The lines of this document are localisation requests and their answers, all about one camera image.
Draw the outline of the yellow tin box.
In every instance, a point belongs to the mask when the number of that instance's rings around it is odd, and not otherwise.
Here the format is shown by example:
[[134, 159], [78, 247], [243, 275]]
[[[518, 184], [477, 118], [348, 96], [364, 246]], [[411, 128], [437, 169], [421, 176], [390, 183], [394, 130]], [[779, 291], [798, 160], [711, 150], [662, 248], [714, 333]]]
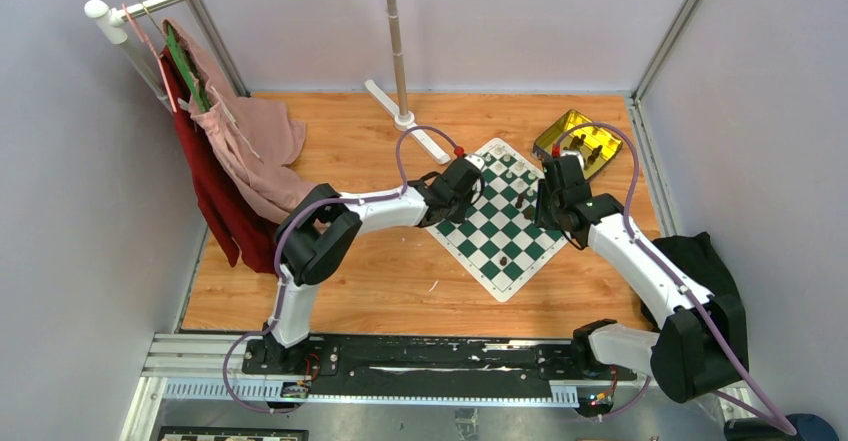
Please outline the yellow tin box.
[[[591, 123], [577, 110], [571, 109], [553, 122], [533, 142], [531, 154], [538, 161], [553, 155], [554, 143], [575, 126]], [[623, 140], [603, 127], [585, 127], [571, 131], [560, 143], [561, 154], [579, 153], [587, 180], [597, 177], [623, 148]]]

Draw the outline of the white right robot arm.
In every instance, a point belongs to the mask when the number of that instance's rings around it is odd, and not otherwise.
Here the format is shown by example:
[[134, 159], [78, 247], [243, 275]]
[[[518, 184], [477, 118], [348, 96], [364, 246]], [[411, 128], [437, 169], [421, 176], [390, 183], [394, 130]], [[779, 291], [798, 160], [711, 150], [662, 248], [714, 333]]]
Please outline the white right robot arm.
[[742, 380], [748, 366], [741, 300], [698, 284], [646, 239], [619, 201], [593, 195], [580, 157], [544, 161], [534, 223], [604, 258], [658, 326], [646, 331], [602, 319], [576, 329], [570, 354], [577, 374], [592, 379], [609, 366], [626, 368], [653, 378], [678, 403]]

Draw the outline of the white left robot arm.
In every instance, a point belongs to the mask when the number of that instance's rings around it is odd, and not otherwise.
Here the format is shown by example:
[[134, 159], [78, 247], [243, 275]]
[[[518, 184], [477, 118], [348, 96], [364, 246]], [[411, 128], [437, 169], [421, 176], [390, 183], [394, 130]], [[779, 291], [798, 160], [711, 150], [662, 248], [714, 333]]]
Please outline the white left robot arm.
[[481, 156], [463, 155], [441, 173], [386, 191], [339, 193], [328, 184], [314, 188], [276, 233], [277, 300], [263, 331], [271, 343], [271, 365], [283, 374], [304, 366], [302, 342], [310, 333], [318, 287], [338, 270], [358, 236], [464, 221], [474, 196], [485, 187], [483, 168]]

